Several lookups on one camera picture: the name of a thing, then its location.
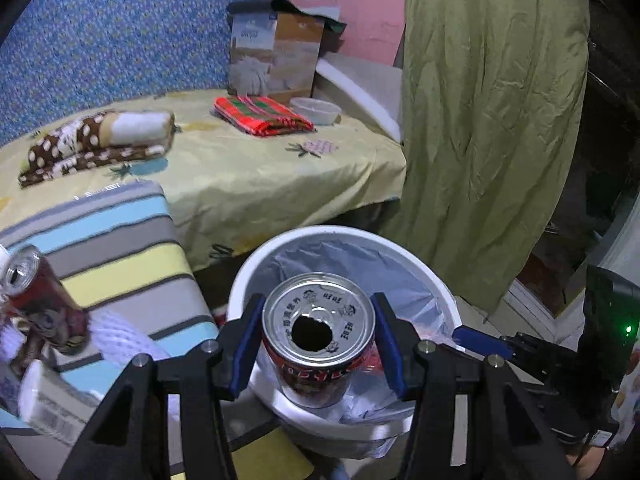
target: white trash can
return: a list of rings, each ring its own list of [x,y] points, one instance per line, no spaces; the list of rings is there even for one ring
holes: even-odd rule
[[[449,289],[418,258],[386,238],[327,225],[295,229],[258,248],[236,276],[227,318],[241,317],[252,294],[268,296],[279,283],[304,272],[340,274],[368,295],[383,292],[399,317],[436,327],[434,330],[444,336],[462,324]],[[329,412],[297,406],[280,391],[264,349],[249,386],[281,418],[295,443],[326,456],[383,456],[395,437],[411,427],[411,405],[397,399],[389,406],[388,416],[377,415],[380,420],[348,423],[333,420]]]

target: olive green curtain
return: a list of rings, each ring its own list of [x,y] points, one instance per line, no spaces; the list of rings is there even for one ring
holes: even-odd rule
[[[492,312],[564,186],[588,0],[406,0],[408,173],[380,233]]]

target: red plaid cloth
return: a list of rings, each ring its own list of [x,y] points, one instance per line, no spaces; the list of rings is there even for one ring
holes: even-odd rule
[[[234,126],[257,137],[316,130],[303,116],[268,97],[219,97],[214,108]]]

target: screw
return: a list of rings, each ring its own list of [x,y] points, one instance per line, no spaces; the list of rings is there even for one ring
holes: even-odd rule
[[[133,359],[131,360],[131,362],[133,363],[134,366],[137,366],[138,368],[142,368],[143,366],[146,366],[146,364],[149,362],[149,356],[147,354],[138,354],[133,356]]]
[[[215,339],[207,339],[200,345],[200,350],[207,354],[213,354],[218,349],[218,342]]]
[[[429,341],[428,339],[423,339],[418,343],[418,351],[423,354],[433,354],[437,347],[436,343]]]
[[[491,354],[486,360],[494,368],[502,368],[504,366],[504,358],[498,354]]]

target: yellow bedsheet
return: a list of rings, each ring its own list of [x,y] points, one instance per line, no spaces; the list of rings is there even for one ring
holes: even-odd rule
[[[257,138],[210,114],[221,95],[226,92],[173,92],[108,105],[175,113],[182,131],[175,135],[165,166],[133,163],[126,171],[114,164],[20,189],[20,162],[33,139],[25,135],[2,147],[0,229],[109,184],[146,178],[164,189],[187,260],[199,270],[294,227],[400,198],[406,169],[400,146],[360,121],[343,117],[340,124],[321,126],[314,134]],[[43,126],[42,131],[85,113]],[[308,140],[326,140],[338,149],[320,158],[286,150]],[[161,171],[149,173],[158,168]]]

